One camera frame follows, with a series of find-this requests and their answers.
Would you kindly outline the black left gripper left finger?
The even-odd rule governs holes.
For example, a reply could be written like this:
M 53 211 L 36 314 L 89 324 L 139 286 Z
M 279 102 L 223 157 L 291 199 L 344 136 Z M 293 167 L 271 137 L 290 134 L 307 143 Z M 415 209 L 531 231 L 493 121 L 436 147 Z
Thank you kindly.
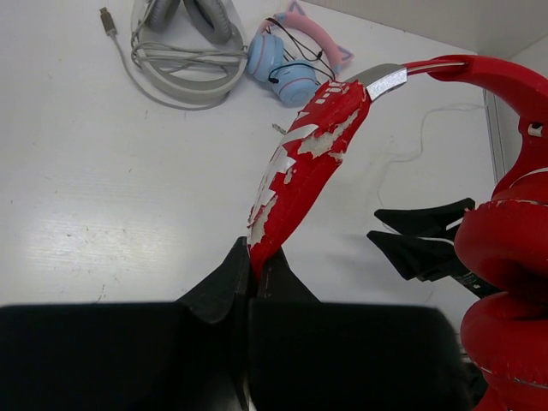
M 247 244 L 175 301 L 1 310 L 4 410 L 246 410 Z

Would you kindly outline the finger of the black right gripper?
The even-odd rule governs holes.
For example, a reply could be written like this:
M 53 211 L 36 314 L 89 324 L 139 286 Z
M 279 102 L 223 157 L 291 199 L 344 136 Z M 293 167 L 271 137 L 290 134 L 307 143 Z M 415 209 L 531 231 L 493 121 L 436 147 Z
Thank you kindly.
M 458 259 L 454 249 L 455 230 L 434 237 L 370 231 L 367 237 L 405 280 L 434 282 L 451 277 L 474 295 L 499 292 Z
M 379 209 L 374 216 L 401 235 L 455 235 L 465 212 L 474 207 L 475 201 L 466 198 L 433 208 Z

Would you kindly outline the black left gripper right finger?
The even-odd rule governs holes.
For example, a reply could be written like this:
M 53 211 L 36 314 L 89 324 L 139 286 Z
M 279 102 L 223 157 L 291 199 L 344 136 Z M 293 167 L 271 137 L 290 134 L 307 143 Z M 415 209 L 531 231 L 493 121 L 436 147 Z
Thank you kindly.
M 455 332 L 432 307 L 319 301 L 283 252 L 249 302 L 258 410 L 469 410 Z

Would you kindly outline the red headphones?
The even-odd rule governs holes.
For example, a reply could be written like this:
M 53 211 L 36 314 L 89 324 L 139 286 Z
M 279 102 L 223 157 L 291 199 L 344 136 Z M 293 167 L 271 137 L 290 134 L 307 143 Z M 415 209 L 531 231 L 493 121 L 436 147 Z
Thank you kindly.
M 254 271 L 282 246 L 343 160 L 372 103 L 427 73 L 482 87 L 520 117 L 521 152 L 484 204 L 465 211 L 457 258 L 496 288 L 474 303 L 461 339 L 487 390 L 481 410 L 547 407 L 547 80 L 495 57 L 386 63 L 325 83 L 277 146 L 248 219 Z

